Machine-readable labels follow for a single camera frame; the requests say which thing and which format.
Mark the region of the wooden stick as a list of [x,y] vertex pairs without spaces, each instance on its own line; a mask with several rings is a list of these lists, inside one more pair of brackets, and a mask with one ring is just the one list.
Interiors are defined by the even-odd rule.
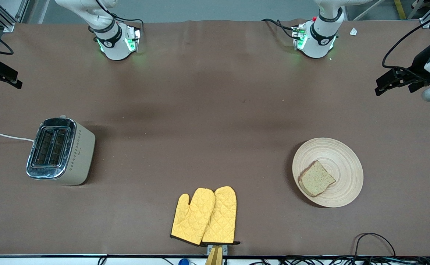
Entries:
[[222,265],[223,253],[223,245],[208,245],[205,265]]

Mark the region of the round light wooden plate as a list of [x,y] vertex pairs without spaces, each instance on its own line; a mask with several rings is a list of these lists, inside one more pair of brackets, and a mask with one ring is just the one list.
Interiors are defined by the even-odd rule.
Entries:
[[[314,161],[321,163],[335,182],[323,193],[312,197],[301,188],[299,178]],[[352,203],[363,187],[363,168],[358,156],[349,146],[332,138],[314,138],[299,146],[292,161],[292,174],[305,198],[327,208]]]

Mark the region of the brown bread slice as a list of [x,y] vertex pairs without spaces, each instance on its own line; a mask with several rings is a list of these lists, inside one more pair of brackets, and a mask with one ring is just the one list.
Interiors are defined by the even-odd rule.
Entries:
[[315,160],[299,176],[298,183],[304,193],[314,198],[324,193],[336,183],[336,180],[319,161]]

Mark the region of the yellow quilted oven mitt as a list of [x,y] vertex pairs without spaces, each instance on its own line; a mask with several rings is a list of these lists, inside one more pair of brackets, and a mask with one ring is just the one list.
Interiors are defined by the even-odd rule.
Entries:
[[215,205],[202,238],[204,244],[238,245],[235,241],[237,196],[230,186],[217,188]]
[[215,205],[214,191],[197,188],[193,196],[182,194],[178,198],[170,237],[200,245]]

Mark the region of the beige chrome two-slot toaster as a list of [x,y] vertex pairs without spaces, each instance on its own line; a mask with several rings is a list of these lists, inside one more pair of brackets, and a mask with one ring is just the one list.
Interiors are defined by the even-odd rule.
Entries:
[[34,180],[81,185],[90,171],[95,141],[93,132],[64,115],[45,119],[33,141],[26,174]]

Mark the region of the small metal bracket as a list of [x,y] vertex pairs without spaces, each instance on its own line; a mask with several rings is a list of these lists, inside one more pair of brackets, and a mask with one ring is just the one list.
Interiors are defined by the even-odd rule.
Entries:
[[228,245],[226,245],[226,244],[223,244],[223,245],[220,245],[220,244],[208,244],[206,246],[206,255],[207,256],[210,255],[210,252],[214,248],[218,249],[218,252],[220,252],[222,256],[228,255]]

